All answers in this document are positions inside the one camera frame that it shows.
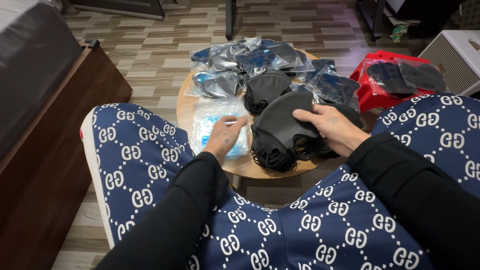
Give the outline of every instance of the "green toy figure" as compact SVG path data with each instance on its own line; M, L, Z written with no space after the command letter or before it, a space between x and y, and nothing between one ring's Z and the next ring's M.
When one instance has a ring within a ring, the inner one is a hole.
M392 34L390 37L392 38L393 42L400 42L400 39L403 34L406 34L408 31L408 25L399 25L393 29Z

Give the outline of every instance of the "gray bedsheet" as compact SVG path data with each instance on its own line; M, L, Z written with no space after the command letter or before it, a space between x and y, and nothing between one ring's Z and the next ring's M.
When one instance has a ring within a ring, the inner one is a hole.
M0 158L81 52L51 4L0 0Z

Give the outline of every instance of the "hand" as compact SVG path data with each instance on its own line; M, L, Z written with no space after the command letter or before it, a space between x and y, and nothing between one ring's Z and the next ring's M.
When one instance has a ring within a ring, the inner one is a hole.
M202 152L212 153L216 160L222 164L226 154L233 148L239 138L241 128L246 125L248 115L237 119L236 116L223 116L213 126L212 134Z
M348 158L364 140L370 137L332 106L314 104L312 112L294 110L293 117L312 123L327 145L343 157Z

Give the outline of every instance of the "navy blue fabric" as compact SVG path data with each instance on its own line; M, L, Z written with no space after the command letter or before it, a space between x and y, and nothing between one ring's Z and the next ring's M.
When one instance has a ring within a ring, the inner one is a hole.
M96 192L108 204L109 228L118 243L193 154L185 131L133 104L95 108L93 131L102 177ZM412 98L381 113L372 134L382 132L480 196L478 100L453 94ZM213 210L189 269L433 268L428 249L346 164L281 210L263 208L231 190L228 196L224 207Z

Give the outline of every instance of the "left hand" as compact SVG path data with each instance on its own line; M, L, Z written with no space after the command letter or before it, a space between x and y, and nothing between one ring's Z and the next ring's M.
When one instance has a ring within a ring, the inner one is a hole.
M222 164L226 154L233 148L239 138L241 128L247 124L248 115L237 119L234 115L223 116L213 126L212 134L202 152L212 153Z

